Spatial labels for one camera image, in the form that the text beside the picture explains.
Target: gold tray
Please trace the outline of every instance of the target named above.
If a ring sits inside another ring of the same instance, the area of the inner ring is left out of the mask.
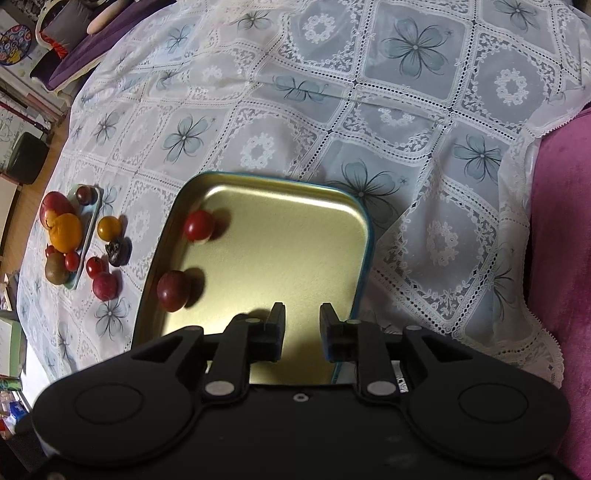
[[[205,244],[183,236],[187,215],[206,209],[216,231]],[[144,287],[133,346],[187,325],[205,334],[223,332],[238,313],[266,319],[276,301],[285,304],[280,362],[259,362],[251,382],[330,383],[319,308],[331,302],[339,318],[355,314],[372,245],[371,223],[350,195],[328,187],[230,173],[204,173],[179,192]],[[193,279],[187,307],[167,313],[156,285],[168,270]]]

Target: colorful pillow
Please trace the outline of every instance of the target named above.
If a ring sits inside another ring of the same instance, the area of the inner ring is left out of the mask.
[[[51,45],[51,48],[53,48],[53,50],[55,50],[58,57],[60,57],[62,60],[66,58],[66,55],[68,55],[68,51],[63,46],[61,46],[53,38],[50,38],[47,35],[45,35],[43,32],[39,32],[39,34],[41,35],[41,39],[43,41],[45,41],[45,42],[49,43],[49,45]]]

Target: kiwi fruit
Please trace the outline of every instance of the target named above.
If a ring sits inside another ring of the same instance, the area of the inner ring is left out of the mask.
[[[54,253],[47,257],[45,264],[45,278],[54,285],[63,285],[70,277],[66,269],[66,261],[61,253]]]

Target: wooden floor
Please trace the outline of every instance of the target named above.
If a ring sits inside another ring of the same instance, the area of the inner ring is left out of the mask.
[[[68,138],[68,123],[68,118],[66,118],[56,129],[45,164],[35,183],[22,187],[14,215],[8,226],[8,237],[4,247],[4,260],[0,265],[0,281],[4,279],[5,273],[10,273],[21,268],[31,227],[37,217],[37,211],[47,188],[47,183],[53,174],[57,160],[60,158],[61,149],[64,147]]]

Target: black stool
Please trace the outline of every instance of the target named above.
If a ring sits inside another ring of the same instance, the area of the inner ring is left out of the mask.
[[[35,182],[43,168],[49,147],[43,140],[24,132],[14,145],[6,175],[24,185]]]

